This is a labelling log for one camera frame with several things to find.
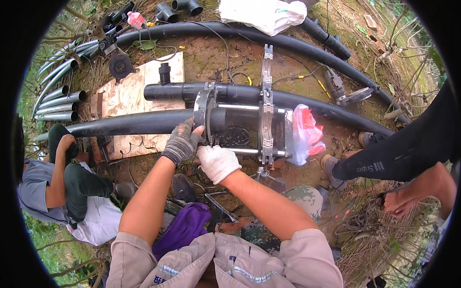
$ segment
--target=black pants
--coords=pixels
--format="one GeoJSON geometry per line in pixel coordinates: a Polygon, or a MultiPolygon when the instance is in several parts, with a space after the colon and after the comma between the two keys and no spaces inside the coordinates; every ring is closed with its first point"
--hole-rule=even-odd
{"type": "Polygon", "coordinates": [[[391,137],[338,161],[333,176],[340,180],[366,177],[406,182],[437,162],[454,163],[461,150],[458,104],[446,82],[415,121],[391,137]]]}
{"type": "MultiPolygon", "coordinates": [[[[59,141],[66,134],[69,131],[59,124],[53,125],[48,132],[50,163],[54,164],[59,141]]],[[[108,198],[113,191],[113,185],[111,180],[93,174],[79,164],[71,163],[77,155],[77,145],[71,144],[65,153],[64,185],[68,216],[79,223],[85,219],[87,196],[108,198]]]]}

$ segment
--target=wooden board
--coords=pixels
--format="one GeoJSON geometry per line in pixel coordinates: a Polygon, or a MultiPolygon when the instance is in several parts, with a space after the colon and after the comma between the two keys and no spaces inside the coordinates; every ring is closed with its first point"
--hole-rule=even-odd
{"type": "MultiPolygon", "coordinates": [[[[160,60],[169,57],[171,55],[166,55],[160,60]]],[[[184,82],[183,52],[178,52],[167,62],[171,67],[171,82],[184,82]]],[[[139,72],[129,74],[118,85],[115,85],[115,79],[106,83],[93,95],[91,112],[99,112],[101,118],[106,118],[149,111],[184,109],[185,103],[181,100],[146,101],[144,99],[144,87],[160,82],[159,67],[161,63],[153,60],[136,67],[139,72]]],[[[107,145],[109,159],[121,159],[122,153],[120,151],[123,152],[124,158],[163,151],[169,137],[169,135],[114,136],[113,142],[107,145]]],[[[92,144],[95,161],[102,161],[95,139],[92,139],[92,144]]]]}

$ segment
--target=red plastic bag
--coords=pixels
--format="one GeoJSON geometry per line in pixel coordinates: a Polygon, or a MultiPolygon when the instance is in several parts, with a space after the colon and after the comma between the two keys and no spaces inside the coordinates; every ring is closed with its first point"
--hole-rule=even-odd
{"type": "Polygon", "coordinates": [[[316,125],[311,109],[299,104],[293,111],[293,157],[289,162],[304,165],[309,155],[321,153],[326,146],[319,140],[323,137],[323,126],[316,125]]]}

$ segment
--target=purple cloth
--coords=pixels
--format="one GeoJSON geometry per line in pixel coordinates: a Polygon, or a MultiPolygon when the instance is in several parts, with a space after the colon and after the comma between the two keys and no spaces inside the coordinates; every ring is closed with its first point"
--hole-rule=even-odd
{"type": "Polygon", "coordinates": [[[206,234],[203,225],[211,217],[209,209],[207,205],[195,202],[181,209],[163,236],[152,247],[157,261],[168,252],[187,246],[198,236],[206,234]]]}

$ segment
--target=work glove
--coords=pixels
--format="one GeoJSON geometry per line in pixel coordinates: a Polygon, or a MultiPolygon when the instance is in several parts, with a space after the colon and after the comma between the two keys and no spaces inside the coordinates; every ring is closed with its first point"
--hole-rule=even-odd
{"type": "Polygon", "coordinates": [[[197,127],[191,133],[193,124],[192,119],[187,119],[179,124],[171,133],[170,139],[166,142],[162,156],[173,161],[176,166],[192,156],[201,139],[203,126],[197,127]]]}
{"type": "Polygon", "coordinates": [[[213,181],[214,185],[221,182],[230,173],[242,168],[234,152],[218,145],[213,146],[213,148],[211,146],[199,147],[197,157],[200,160],[201,169],[213,181]]]}

